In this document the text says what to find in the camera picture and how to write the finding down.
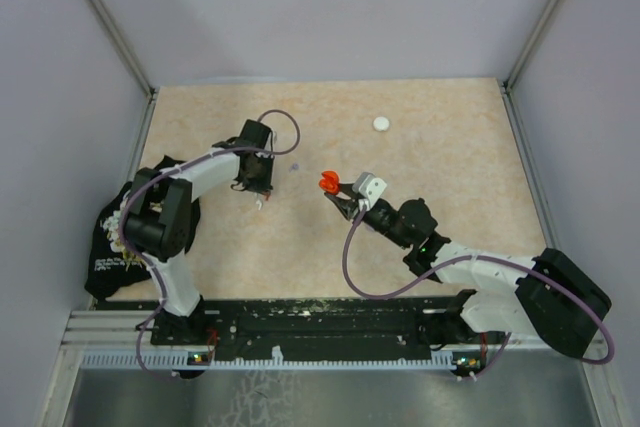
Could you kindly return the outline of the black floral printed cloth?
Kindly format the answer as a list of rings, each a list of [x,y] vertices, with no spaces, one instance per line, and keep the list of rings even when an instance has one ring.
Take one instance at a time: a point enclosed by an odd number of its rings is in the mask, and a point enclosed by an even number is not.
[[[105,301],[120,289],[151,278],[141,259],[126,250],[119,236],[121,213],[131,185],[131,181],[123,184],[95,222],[84,288],[98,301]]]

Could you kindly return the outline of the orange earbud charging case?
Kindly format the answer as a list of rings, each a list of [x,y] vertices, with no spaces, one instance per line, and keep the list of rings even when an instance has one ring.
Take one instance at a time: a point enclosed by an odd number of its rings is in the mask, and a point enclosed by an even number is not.
[[[325,193],[337,195],[340,192],[340,177],[335,171],[323,171],[318,185]]]

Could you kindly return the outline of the aluminium frame corner post left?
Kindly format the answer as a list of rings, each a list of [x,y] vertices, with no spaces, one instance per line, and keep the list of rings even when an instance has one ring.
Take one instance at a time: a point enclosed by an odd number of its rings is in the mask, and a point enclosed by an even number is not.
[[[96,17],[103,33],[111,43],[119,59],[144,93],[148,102],[154,99],[156,88],[149,81],[148,75],[134,52],[133,46],[126,38],[124,30],[116,22],[104,0],[85,0]]]

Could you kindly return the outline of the aluminium frame corner post right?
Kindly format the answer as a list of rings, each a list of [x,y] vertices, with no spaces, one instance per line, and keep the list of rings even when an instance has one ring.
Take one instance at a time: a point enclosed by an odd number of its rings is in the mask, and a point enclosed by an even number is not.
[[[506,95],[511,94],[521,80],[528,64],[545,38],[564,0],[547,0],[533,29],[528,35],[508,76],[502,82],[502,89]]]

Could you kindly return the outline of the aluminium frame corner post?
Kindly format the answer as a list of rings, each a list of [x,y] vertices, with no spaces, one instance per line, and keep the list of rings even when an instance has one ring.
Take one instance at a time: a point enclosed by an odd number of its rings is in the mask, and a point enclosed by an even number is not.
[[[124,30],[116,22],[104,0],[85,0],[96,17],[103,33],[111,43],[119,59],[144,93],[148,102],[154,99],[156,88],[149,81],[148,75],[134,52],[133,46],[126,38]]]
[[[564,0],[547,0],[533,29],[528,35],[508,76],[502,82],[502,89],[506,95],[511,94],[521,80],[528,64],[545,38]]]

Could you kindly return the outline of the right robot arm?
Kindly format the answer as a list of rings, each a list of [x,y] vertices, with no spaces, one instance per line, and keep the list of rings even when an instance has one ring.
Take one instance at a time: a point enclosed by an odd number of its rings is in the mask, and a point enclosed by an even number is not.
[[[533,257],[512,257],[466,247],[438,233],[422,198],[394,208],[384,200],[385,181],[363,173],[345,184],[331,172],[319,182],[324,196],[354,228],[366,225],[407,250],[403,261],[418,282],[465,287],[446,319],[448,334],[461,343],[488,332],[536,336],[556,352],[587,362],[586,352],[602,335],[610,362],[613,339],[603,320],[609,296],[564,252],[545,248]]]

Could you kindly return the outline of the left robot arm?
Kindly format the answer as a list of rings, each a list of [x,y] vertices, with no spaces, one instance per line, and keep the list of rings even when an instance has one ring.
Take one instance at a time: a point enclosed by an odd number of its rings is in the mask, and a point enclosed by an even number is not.
[[[162,169],[138,171],[130,202],[122,211],[124,243],[139,254],[160,293],[161,312],[184,342],[201,341],[208,320],[197,310],[201,294],[186,262],[193,207],[220,185],[268,197],[272,190],[274,132],[248,120],[240,134],[217,143],[205,154]]]

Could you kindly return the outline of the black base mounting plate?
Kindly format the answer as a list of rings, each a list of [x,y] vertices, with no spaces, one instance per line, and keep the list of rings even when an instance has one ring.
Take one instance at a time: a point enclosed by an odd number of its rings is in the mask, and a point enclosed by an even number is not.
[[[217,361],[429,360],[456,345],[497,345],[500,333],[478,334],[445,297],[391,300],[316,298],[204,300],[186,320],[161,313],[151,329],[155,346],[201,345]]]

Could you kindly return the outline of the white earbud charging case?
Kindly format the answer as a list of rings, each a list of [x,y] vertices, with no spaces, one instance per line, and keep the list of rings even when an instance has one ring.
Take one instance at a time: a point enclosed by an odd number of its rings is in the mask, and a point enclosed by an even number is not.
[[[387,117],[379,116],[373,120],[372,126],[377,132],[386,132],[390,129],[391,122]]]

